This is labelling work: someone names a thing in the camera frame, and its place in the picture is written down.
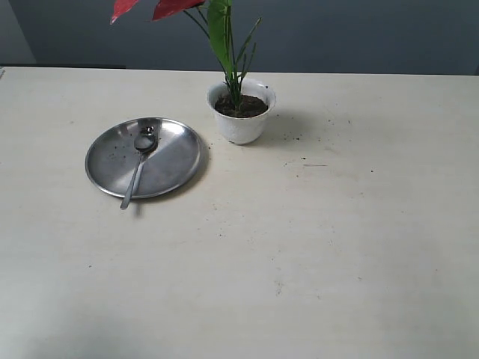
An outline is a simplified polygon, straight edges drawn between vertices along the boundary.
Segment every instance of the soil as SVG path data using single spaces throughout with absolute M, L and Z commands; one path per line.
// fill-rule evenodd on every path
M 257 97 L 241 95 L 241 105 L 239 110 L 234 109 L 231 96 L 221 96 L 215 104 L 215 110 L 220 114 L 236 118 L 250 118 L 258 116 L 268 109 L 268 106 L 262 99 Z

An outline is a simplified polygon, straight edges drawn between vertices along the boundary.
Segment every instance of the metal plate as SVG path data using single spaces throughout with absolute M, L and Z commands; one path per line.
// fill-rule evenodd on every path
M 104 132 L 90 147 L 85 169 L 91 182 L 115 197 L 124 197 L 140 156 L 133 142 L 140 129 L 154 126 L 158 147 L 140 165 L 132 199 L 173 191 L 190 180 L 201 163 L 201 139 L 190 127 L 160 117 L 127 121 Z

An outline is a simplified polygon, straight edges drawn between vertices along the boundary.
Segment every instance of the spoon handle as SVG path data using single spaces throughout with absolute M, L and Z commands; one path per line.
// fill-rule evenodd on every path
M 143 159 L 143 154 L 141 154 L 140 158 L 138 159 L 138 163 L 136 164 L 135 171 L 133 172 L 132 180 L 129 181 L 128 189 L 126 190 L 125 197 L 121 201 L 120 208 L 126 209 L 129 205 L 129 200 L 132 198 L 133 189 L 135 188 L 135 180 L 136 180 L 136 173 L 138 172 L 138 167 L 140 167 L 141 160 Z

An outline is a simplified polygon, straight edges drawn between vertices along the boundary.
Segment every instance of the potted plant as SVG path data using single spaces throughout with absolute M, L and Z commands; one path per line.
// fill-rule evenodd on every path
M 112 23 L 138 1 L 116 0 Z M 256 52 L 256 43 L 250 46 L 251 39 L 261 18 L 237 48 L 234 46 L 231 6 L 232 0 L 161 0 L 153 13 L 153 21 L 184 12 L 205 33 L 225 74 L 224 82 L 208 90 L 207 103 L 213 110 L 221 134 L 234 144 L 247 144 L 263 133 L 276 96 L 262 82 L 246 79 Z

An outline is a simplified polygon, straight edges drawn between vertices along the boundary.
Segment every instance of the plate rim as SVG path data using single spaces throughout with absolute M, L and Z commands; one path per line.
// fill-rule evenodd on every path
M 165 191 L 158 191 L 158 192 L 155 192 L 155 193 L 151 193 L 151 194 L 143 194 L 143 195 L 138 195 L 138 194 L 134 194 L 132 196 L 132 200 L 143 200 L 143 199 L 147 199 L 147 198 L 153 198 L 153 197 L 158 197 L 158 196 L 161 196 L 162 194 L 167 194 L 171 191 L 174 191 L 175 189 L 178 189 L 179 187 L 181 187 L 182 185 L 185 185 L 188 181 L 190 181 L 191 178 L 193 178 L 194 175 L 196 175 L 196 173 L 198 172 L 198 169 L 200 167 L 200 163 L 201 163 L 201 160 L 203 159 L 204 157 L 204 149 L 203 149 L 203 146 L 202 146 L 202 140 L 201 140 L 201 137 L 200 135 L 190 126 L 186 125 L 185 123 L 182 123 L 180 121 L 176 121 L 176 120 L 172 120 L 171 118 L 167 118 L 167 117 L 158 117 L 158 116 L 151 116 L 151 117 L 139 117 L 139 118 L 133 118 L 131 120 L 127 120 L 127 121 L 124 121 L 122 123 L 119 123 L 117 125 L 114 125 L 112 127 L 110 127 L 109 129 L 107 129 L 106 131 L 104 131 L 101 135 L 99 135 L 95 141 L 90 145 L 90 147 L 88 148 L 88 151 L 87 151 L 87 154 L 85 156 L 85 172 L 87 174 L 87 177 L 88 179 L 94 184 L 95 187 L 97 187 L 100 191 L 106 193 L 106 194 L 109 194 L 113 197 L 116 197 L 116 198 L 124 198 L 125 197 L 125 194 L 121 194 L 121 193 L 117 193 L 117 192 L 113 192 L 113 191 L 110 191 L 109 189 L 107 188 L 104 188 L 102 187 L 97 181 L 95 181 L 95 179 L 93 178 L 93 176 L 91 175 L 91 172 L 90 172 L 90 169 L 88 168 L 88 159 L 90 158 L 90 154 L 91 154 L 91 151 L 93 150 L 95 144 L 97 144 L 97 142 L 106 134 L 108 133 L 109 131 L 112 131 L 113 129 L 121 126 L 121 125 L 127 125 L 129 123 L 134 123 L 134 122 L 138 122 L 140 120 L 151 120 L 151 119 L 154 119 L 154 120 L 161 120 L 161 121 L 167 121 L 169 123 L 175 123 L 179 126 L 182 126 L 184 129 L 187 129 L 189 130 L 194 136 L 195 136 L 195 139 L 196 139 L 196 143 L 198 145 L 198 155 L 196 157 L 196 160 L 195 160 L 195 163 L 194 165 L 190 168 L 190 171 L 188 172 L 188 175 L 185 177 L 184 181 L 182 182 L 179 182 L 178 184 L 176 184 L 175 186 L 165 190 Z

